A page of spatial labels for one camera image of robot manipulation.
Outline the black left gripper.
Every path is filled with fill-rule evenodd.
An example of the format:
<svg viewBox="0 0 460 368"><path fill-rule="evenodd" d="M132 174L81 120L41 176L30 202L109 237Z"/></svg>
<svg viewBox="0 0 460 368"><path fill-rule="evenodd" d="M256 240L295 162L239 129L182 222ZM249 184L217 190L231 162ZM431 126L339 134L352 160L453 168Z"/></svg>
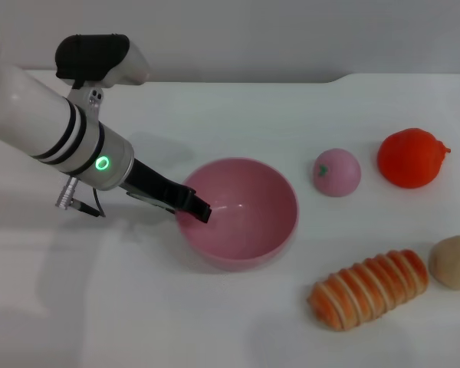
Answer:
<svg viewBox="0 0 460 368"><path fill-rule="evenodd" d="M174 214L176 211L192 215L207 223L212 213L210 204L199 198L196 191L181 186L157 173L138 159L126 177L127 195Z"/></svg>

